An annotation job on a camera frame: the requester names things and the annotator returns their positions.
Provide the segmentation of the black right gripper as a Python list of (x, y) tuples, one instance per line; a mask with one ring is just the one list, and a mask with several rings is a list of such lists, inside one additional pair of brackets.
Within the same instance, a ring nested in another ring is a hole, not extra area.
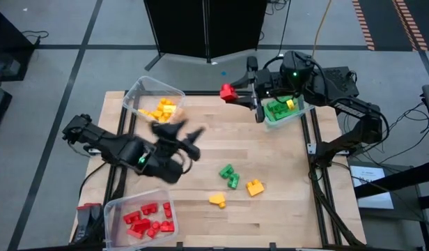
[(270, 59), (262, 70), (258, 69), (258, 60), (255, 56), (247, 57), (247, 71), (239, 80), (231, 83), (234, 89), (245, 89), (251, 85), (251, 95), (239, 97), (235, 100), (235, 104), (255, 111), (255, 119), (257, 123), (262, 123), (265, 120), (264, 108), (261, 100), (268, 98), (271, 92), (276, 89), (272, 73), (267, 68), (271, 63), (282, 60), (282, 56), (276, 56)]

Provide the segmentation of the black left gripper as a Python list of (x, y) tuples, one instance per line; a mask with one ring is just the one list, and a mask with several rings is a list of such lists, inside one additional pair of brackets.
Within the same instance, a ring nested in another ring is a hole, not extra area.
[(152, 133), (161, 137), (155, 143), (155, 154), (157, 156), (171, 158), (179, 150), (183, 150), (190, 159), (194, 161), (198, 161), (200, 159), (201, 150), (194, 145), (194, 142), (204, 133), (205, 128), (199, 127), (195, 131), (187, 133), (186, 137), (182, 141), (177, 140), (177, 134), (186, 122), (187, 120), (185, 119), (178, 123), (158, 123), (156, 121), (152, 121), (150, 123)]

